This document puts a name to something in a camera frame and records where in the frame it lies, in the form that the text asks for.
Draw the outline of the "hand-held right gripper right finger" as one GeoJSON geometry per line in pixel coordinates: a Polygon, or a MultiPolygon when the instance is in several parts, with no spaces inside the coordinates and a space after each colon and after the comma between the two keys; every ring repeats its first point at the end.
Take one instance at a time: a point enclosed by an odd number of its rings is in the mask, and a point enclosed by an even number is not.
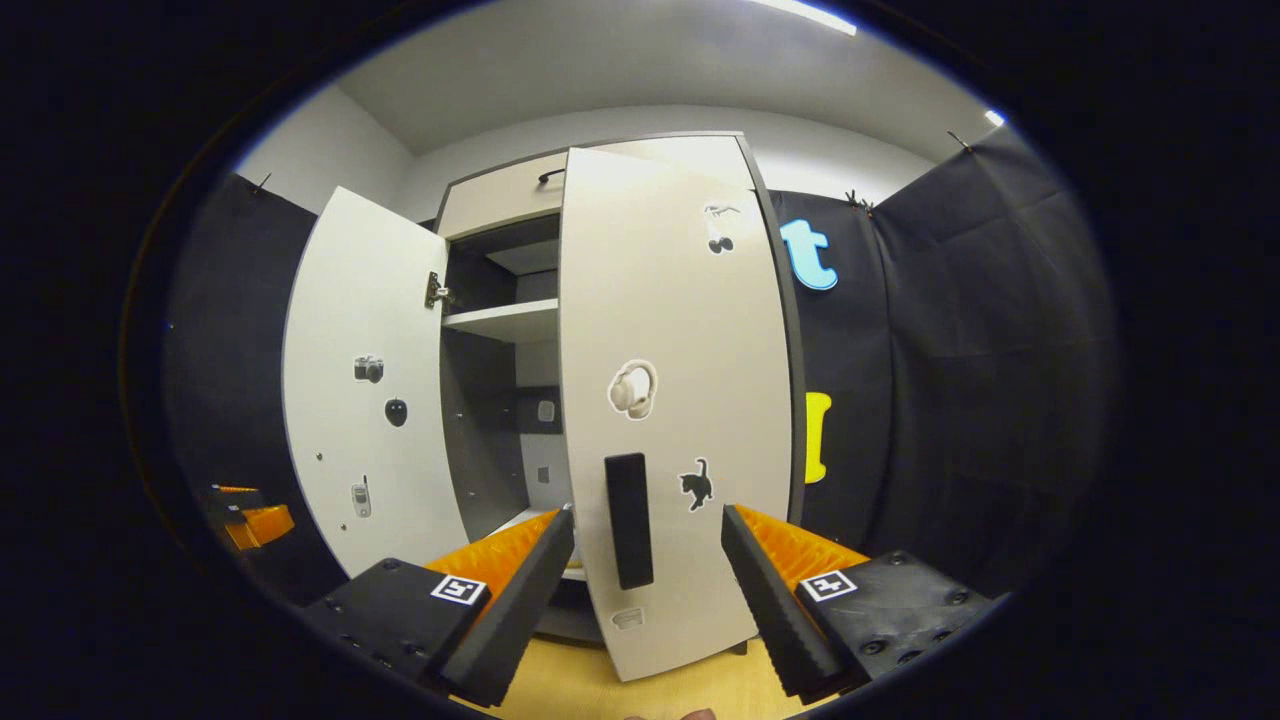
{"type": "Polygon", "coordinates": [[[785,693],[847,694],[961,639],[1005,602],[892,551],[868,557],[741,503],[721,546],[785,693]]]}

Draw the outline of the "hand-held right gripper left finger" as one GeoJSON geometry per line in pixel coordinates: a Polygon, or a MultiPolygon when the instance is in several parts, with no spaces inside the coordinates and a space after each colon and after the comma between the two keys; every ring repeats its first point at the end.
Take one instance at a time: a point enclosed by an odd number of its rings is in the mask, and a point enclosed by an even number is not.
{"type": "Polygon", "coordinates": [[[572,551],[573,514],[557,509],[426,565],[380,559],[300,615],[384,674],[494,707],[572,551]]]}

